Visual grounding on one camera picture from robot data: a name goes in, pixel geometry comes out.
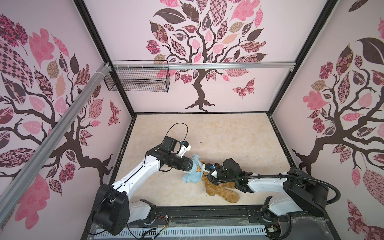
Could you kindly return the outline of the brown plush teddy bear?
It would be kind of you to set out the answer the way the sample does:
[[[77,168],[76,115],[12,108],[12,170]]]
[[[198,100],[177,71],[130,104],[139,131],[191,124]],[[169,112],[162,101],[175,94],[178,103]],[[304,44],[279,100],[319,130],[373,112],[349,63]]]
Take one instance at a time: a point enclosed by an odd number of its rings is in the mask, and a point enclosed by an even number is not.
[[[237,203],[240,200],[240,195],[234,192],[235,183],[212,184],[208,179],[208,173],[210,172],[211,167],[214,167],[214,165],[203,162],[204,173],[202,181],[205,185],[206,193],[211,197],[218,195],[231,204]]]

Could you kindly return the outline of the light blue fleece hoodie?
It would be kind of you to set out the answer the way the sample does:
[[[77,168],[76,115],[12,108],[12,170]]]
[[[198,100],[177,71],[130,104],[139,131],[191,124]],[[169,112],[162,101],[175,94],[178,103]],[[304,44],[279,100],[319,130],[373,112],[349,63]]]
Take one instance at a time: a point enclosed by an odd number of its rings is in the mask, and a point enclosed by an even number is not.
[[[199,155],[192,155],[191,160],[193,161],[192,169],[183,176],[182,180],[185,183],[198,183],[203,177],[203,163],[200,161]]]

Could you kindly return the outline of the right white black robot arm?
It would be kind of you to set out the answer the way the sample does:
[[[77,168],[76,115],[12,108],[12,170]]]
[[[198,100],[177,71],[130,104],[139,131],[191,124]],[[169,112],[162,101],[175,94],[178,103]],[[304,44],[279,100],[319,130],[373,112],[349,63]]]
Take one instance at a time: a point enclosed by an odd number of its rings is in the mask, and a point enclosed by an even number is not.
[[[233,183],[243,193],[278,193],[276,197],[266,197],[261,208],[266,221],[298,212],[315,217],[325,215],[329,187],[297,168],[277,175],[259,175],[245,172],[233,159],[227,159],[222,165],[203,164],[203,170],[217,186]]]

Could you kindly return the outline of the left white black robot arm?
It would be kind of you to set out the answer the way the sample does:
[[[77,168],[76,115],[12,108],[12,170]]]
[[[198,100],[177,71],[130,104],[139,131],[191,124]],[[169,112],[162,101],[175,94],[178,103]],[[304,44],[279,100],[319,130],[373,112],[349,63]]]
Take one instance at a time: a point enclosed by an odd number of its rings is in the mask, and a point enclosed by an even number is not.
[[[163,165],[183,172],[191,171],[194,161],[184,156],[190,149],[186,141],[165,137],[160,145],[148,150],[140,164],[125,177],[99,187],[88,220],[116,236],[127,224],[147,219],[154,206],[145,201],[131,203],[130,200]]]

